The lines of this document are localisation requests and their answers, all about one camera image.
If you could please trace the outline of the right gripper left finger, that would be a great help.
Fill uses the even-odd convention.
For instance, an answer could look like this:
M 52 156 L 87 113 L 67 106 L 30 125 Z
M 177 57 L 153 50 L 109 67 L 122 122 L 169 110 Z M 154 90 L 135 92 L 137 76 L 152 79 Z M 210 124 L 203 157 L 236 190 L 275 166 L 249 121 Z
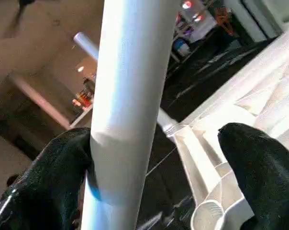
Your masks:
M 52 139 L 0 198 L 0 230 L 76 230 L 78 197 L 92 169 L 90 129 Z

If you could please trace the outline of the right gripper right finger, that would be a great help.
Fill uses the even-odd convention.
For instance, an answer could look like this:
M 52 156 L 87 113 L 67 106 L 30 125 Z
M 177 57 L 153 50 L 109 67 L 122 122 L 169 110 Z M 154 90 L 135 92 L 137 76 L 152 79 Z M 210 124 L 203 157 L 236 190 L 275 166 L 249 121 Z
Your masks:
M 289 150 L 242 123 L 218 130 L 221 150 L 254 216 L 243 230 L 289 230 Z

